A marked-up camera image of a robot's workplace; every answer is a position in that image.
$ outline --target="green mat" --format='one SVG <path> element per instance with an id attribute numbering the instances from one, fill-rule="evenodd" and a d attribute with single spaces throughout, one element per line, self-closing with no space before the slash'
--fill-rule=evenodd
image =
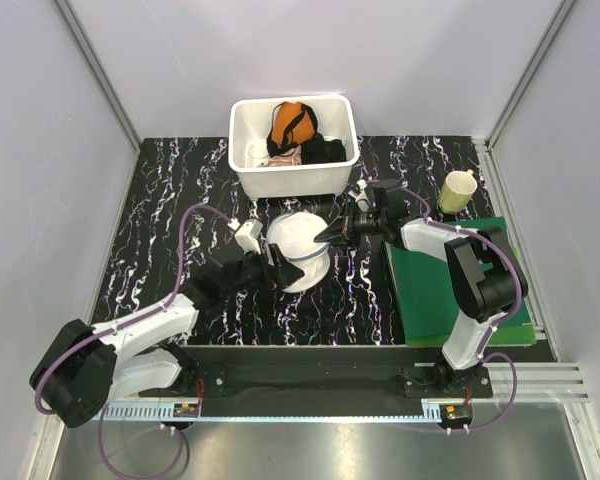
<path id="1" fill-rule="evenodd" d="M 501 217 L 452 224 L 476 229 L 496 225 L 506 232 Z M 447 264 L 423 253 L 408 252 L 388 244 L 385 244 L 385 251 L 407 345 L 441 346 L 449 338 L 459 310 Z M 498 328 L 489 345 L 534 343 L 535 330 L 523 303 L 518 313 Z"/>

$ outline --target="yellow cup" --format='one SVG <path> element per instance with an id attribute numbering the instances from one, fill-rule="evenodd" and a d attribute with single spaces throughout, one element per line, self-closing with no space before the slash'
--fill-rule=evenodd
<path id="1" fill-rule="evenodd" d="M 451 172 L 444 179 L 444 185 L 440 190 L 438 199 L 440 210 L 450 214 L 459 213 L 467 206 L 477 188 L 478 182 L 473 178 L 473 170 Z"/>

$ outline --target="floor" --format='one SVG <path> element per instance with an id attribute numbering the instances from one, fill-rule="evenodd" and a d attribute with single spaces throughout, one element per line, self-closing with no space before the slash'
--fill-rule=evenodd
<path id="1" fill-rule="evenodd" d="M 470 137 L 361 137 L 351 180 L 400 180 L 435 205 L 444 177 L 472 169 L 479 190 L 458 219 L 493 216 Z M 173 288 L 177 229 L 190 205 L 216 206 L 232 217 L 257 216 L 265 227 L 281 212 L 307 210 L 327 220 L 340 211 L 334 196 L 260 200 L 252 204 L 227 161 L 226 138 L 147 139 L 133 176 L 94 322 L 151 304 Z M 419 206 L 410 208 L 418 212 Z M 237 255 L 222 221 L 203 213 L 187 229 L 186 276 L 210 255 Z M 190 345 L 394 345 L 404 333 L 381 240 L 357 251 L 332 249 L 327 278 L 301 294 L 244 291 L 217 317 L 174 339 Z"/>
<path id="2" fill-rule="evenodd" d="M 497 413 L 481 404 L 478 423 Z M 53 480 L 113 478 L 98 459 L 96 423 L 68 431 Z M 158 474 L 177 442 L 141 423 L 105 425 L 106 451 L 127 475 Z M 559 405 L 518 404 L 499 428 L 468 436 L 408 432 L 399 425 L 198 424 L 186 431 L 185 456 L 167 478 L 182 480 L 583 480 Z"/>

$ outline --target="white plastic bin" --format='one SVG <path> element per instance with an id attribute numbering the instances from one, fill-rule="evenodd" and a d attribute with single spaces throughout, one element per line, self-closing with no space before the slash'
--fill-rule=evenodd
<path id="1" fill-rule="evenodd" d="M 318 132 L 327 140 L 339 138 L 347 161 L 321 165 L 259 167 L 269 158 L 266 138 L 271 131 L 273 109 L 282 102 L 302 102 L 313 108 Z M 353 124 L 351 104 L 342 95 L 242 100 L 231 109 L 229 165 L 238 174 L 245 193 L 252 200 L 271 197 L 341 194 L 360 149 Z"/>

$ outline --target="marble pattern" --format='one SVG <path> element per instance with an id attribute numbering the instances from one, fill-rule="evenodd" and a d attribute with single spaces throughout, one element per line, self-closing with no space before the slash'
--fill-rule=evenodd
<path id="1" fill-rule="evenodd" d="M 473 169 L 479 190 L 458 219 L 493 216 L 484 178 L 469 137 L 361 137 L 361 161 L 351 181 L 396 178 L 435 205 L 454 169 Z M 205 203 L 241 221 L 257 217 L 265 228 L 281 212 L 305 210 L 327 223 L 340 212 L 332 195 L 251 202 L 229 168 L 226 138 L 157 138 L 144 141 L 111 251 L 93 321 L 116 318 L 151 304 L 173 288 L 177 231 L 190 205 Z M 419 206 L 409 205 L 412 212 Z M 186 230 L 185 278 L 209 255 L 239 256 L 229 230 L 209 212 Z M 404 343 L 381 252 L 366 239 L 358 250 L 331 249 L 327 277 L 300 294 L 243 291 L 215 318 L 199 321 L 181 344 L 391 345 Z"/>

